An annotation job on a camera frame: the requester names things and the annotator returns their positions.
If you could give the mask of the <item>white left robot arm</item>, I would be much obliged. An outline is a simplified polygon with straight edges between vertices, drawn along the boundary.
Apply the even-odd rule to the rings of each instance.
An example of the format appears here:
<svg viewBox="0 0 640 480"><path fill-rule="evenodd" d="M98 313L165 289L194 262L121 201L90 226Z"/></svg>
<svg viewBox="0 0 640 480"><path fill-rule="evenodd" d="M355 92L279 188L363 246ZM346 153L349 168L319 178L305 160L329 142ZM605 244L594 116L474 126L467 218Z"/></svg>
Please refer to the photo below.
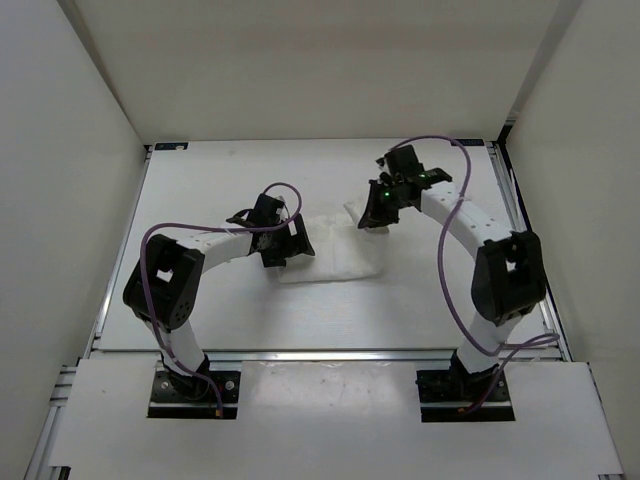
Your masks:
<svg viewBox="0 0 640 480"><path fill-rule="evenodd" d="M153 332L170 384L188 400L202 398L212 386L208 357L189 322L203 274L252 254L265 268L315 255L300 211L289 215L283 198L266 193L218 227L178 240L150 233L143 246L123 301Z"/></svg>

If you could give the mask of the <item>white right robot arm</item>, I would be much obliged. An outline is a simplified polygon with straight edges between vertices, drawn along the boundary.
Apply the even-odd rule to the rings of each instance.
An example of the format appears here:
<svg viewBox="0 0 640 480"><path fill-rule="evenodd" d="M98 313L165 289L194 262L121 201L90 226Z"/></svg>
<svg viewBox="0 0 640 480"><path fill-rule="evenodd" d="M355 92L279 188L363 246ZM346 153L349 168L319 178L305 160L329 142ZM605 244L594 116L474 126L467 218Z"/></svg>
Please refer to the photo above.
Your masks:
<svg viewBox="0 0 640 480"><path fill-rule="evenodd" d="M358 226L377 230L396 224L403 208L414 208L438 222L437 267L446 281L444 243L453 236L474 260L471 300L475 314L459 326L463 343L452 359L449 387L460 399L480 393L511 332L546 296L546 274L539 237L513 231L477 207L440 168L426 169L413 146L404 145L378 159L381 171L370 181Z"/></svg>

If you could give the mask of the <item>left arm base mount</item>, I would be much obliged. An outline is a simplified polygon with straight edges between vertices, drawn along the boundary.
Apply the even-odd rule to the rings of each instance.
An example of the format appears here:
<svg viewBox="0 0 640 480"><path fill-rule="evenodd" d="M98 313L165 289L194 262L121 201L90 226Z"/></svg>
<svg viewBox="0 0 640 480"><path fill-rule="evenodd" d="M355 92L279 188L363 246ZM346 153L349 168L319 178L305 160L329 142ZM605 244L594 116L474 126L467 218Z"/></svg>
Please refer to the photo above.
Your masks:
<svg viewBox="0 0 640 480"><path fill-rule="evenodd" d="M159 365L153 377L147 417L151 419L235 420L238 414L241 372L210 369L222 408L209 382L170 373Z"/></svg>

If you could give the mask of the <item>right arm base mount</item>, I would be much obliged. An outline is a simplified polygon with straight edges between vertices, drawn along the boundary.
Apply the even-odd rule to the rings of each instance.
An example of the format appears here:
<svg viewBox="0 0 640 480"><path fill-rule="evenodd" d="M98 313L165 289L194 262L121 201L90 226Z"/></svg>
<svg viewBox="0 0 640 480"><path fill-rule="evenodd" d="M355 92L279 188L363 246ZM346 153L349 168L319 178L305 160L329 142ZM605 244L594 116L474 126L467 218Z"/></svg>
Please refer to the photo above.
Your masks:
<svg viewBox="0 0 640 480"><path fill-rule="evenodd" d="M515 413L504 372L464 377L454 367L416 372L422 423L513 422Z"/></svg>

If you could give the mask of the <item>white pleated skirt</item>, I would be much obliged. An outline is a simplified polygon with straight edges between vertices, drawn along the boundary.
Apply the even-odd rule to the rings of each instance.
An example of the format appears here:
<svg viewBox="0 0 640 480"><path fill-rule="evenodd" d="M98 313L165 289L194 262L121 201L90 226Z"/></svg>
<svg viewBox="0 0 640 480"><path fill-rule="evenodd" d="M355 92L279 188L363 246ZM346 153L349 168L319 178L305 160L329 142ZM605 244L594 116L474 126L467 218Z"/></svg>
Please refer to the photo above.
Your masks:
<svg viewBox="0 0 640 480"><path fill-rule="evenodd" d="M377 276L386 268L390 231L387 227L360 229L363 196L330 215L305 221L313 256L299 255L278 273L281 284L340 282Z"/></svg>

